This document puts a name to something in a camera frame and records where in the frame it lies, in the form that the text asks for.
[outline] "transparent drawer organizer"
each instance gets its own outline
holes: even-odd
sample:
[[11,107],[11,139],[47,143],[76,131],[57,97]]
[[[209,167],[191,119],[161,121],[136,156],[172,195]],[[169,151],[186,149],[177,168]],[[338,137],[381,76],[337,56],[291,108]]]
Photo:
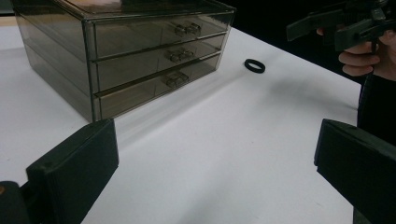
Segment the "transparent drawer organizer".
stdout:
[[213,0],[12,0],[32,67],[88,121],[219,67],[235,8]]

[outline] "top drawer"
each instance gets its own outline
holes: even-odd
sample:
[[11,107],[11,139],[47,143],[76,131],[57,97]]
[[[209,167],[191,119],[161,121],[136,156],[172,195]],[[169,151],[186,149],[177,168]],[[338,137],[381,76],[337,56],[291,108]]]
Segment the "top drawer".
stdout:
[[227,32],[232,13],[87,21],[90,60],[101,60],[142,49],[190,41]]

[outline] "bottom drawer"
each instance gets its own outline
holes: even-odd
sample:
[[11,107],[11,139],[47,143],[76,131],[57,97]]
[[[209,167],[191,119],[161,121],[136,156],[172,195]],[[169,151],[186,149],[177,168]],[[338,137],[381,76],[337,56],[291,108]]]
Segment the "bottom drawer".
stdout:
[[219,54],[94,99],[97,119],[115,117],[217,69]]

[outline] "human hand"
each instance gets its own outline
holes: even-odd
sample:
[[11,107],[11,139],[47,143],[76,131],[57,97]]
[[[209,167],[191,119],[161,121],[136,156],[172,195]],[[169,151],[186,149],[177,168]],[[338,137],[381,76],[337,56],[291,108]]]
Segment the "human hand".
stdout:
[[[317,33],[323,35],[321,29],[317,29]],[[371,42],[341,52],[338,60],[344,64],[343,72],[358,77],[374,69],[374,75],[396,81],[396,32],[388,30],[379,40],[375,54],[372,53]]]

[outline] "middle drawer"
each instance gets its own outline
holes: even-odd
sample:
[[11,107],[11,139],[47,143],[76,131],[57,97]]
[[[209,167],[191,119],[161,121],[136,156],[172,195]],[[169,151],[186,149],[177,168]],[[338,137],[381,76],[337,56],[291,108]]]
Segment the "middle drawer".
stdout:
[[225,35],[217,35],[162,49],[90,62],[93,92],[105,91],[126,82],[221,51],[224,37]]

